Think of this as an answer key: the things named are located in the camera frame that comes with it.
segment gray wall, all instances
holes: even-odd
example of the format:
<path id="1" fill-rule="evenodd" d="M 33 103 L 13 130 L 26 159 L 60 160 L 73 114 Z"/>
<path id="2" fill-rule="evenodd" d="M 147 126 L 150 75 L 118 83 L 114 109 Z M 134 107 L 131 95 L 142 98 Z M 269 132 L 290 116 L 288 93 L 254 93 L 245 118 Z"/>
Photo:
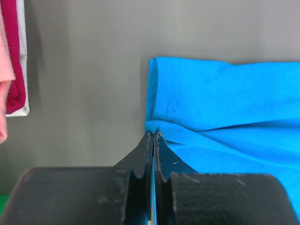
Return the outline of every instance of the gray wall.
<path id="1" fill-rule="evenodd" d="M 300 59 L 298 0 L 26 0 L 31 112 L 8 118 L 0 194 L 33 166 L 113 165 L 143 135 L 148 59 Z"/>

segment white fabric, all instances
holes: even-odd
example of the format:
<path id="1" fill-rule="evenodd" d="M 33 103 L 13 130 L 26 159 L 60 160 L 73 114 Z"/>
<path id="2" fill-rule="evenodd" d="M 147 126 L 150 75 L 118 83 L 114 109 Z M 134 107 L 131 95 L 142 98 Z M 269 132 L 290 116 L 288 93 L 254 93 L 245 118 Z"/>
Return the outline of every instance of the white fabric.
<path id="1" fill-rule="evenodd" d="M 23 108 L 7 114 L 6 117 L 13 116 L 27 116 L 29 113 L 29 102 L 28 102 L 28 90 L 27 90 L 27 41 L 26 41 L 26 27 L 25 27 L 25 11 L 24 11 L 24 0 L 17 0 L 17 16 L 19 26 L 19 40 L 20 40 L 20 64 L 23 73 L 23 79 L 25 84 L 25 105 Z"/>

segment black plastic part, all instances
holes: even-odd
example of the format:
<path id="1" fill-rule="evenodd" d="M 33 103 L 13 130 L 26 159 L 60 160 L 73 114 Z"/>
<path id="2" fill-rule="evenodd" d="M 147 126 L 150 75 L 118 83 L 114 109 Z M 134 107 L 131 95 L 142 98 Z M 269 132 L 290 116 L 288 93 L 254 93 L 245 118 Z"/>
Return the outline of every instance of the black plastic part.
<path id="1" fill-rule="evenodd" d="M 299 224 L 276 178 L 198 173 L 148 132 L 114 167 L 26 171 L 0 225 L 145 225 L 152 160 L 158 225 Z"/>
<path id="2" fill-rule="evenodd" d="M 130 169 L 28 170 L 15 186 L 0 224 L 146 224 L 143 187 Z"/>
<path id="3" fill-rule="evenodd" d="M 151 220 L 152 154 L 153 134 L 146 132 L 137 147 L 114 166 L 114 168 L 132 168 L 135 175 L 142 178 L 149 221 Z"/>
<path id="4" fill-rule="evenodd" d="M 179 225 L 298 225 L 275 177 L 239 174 L 172 174 Z"/>
<path id="5" fill-rule="evenodd" d="M 158 225 L 298 225 L 283 186 L 262 174 L 204 174 L 154 136 Z"/>
<path id="6" fill-rule="evenodd" d="M 153 138 L 153 160 L 156 196 L 156 220 L 158 225 L 175 224 L 173 211 L 172 187 L 169 180 L 171 173 L 196 173 L 167 145 L 161 132 Z"/>

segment folded clothes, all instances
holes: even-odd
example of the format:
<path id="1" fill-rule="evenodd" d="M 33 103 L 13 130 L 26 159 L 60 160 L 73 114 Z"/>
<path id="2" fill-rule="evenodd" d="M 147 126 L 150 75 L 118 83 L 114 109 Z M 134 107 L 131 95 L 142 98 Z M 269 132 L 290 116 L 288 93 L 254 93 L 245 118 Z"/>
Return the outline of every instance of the folded clothes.
<path id="1" fill-rule="evenodd" d="M 201 173 L 268 173 L 300 218 L 300 63 L 149 61 L 146 131 Z"/>
<path id="2" fill-rule="evenodd" d="M 6 114 L 7 117 L 27 116 L 29 113 L 28 88 L 27 88 L 27 41 L 24 15 L 24 0 L 17 0 L 17 16 L 19 28 L 19 42 L 20 42 L 20 63 L 22 68 L 22 75 L 25 86 L 25 104 L 22 108 L 14 111 L 11 114 Z"/>
<path id="3" fill-rule="evenodd" d="M 6 98 L 11 81 L 15 78 L 10 62 L 8 43 L 5 34 L 4 22 L 0 4 L 0 143 L 7 138 L 6 128 Z"/>
<path id="4" fill-rule="evenodd" d="M 6 112 L 11 114 L 25 105 L 25 86 L 20 64 L 20 43 L 16 0 L 0 0 L 4 27 L 9 48 L 9 55 L 15 73 L 15 80 L 12 81 L 8 91 Z"/>

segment pink cloth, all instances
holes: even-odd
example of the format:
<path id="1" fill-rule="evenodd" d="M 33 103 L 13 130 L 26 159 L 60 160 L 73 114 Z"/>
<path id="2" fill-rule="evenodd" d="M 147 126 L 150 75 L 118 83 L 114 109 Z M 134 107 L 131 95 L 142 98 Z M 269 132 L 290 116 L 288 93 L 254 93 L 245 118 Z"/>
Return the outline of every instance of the pink cloth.
<path id="1" fill-rule="evenodd" d="M 5 35 L 0 4 L 0 143 L 7 138 L 6 129 L 6 97 L 11 81 L 15 78 L 14 70 L 8 52 L 8 42 Z"/>
<path id="2" fill-rule="evenodd" d="M 25 105 L 26 93 L 20 64 L 20 43 L 16 0 L 0 0 L 10 60 L 15 73 L 7 95 L 6 113 L 11 114 Z"/>

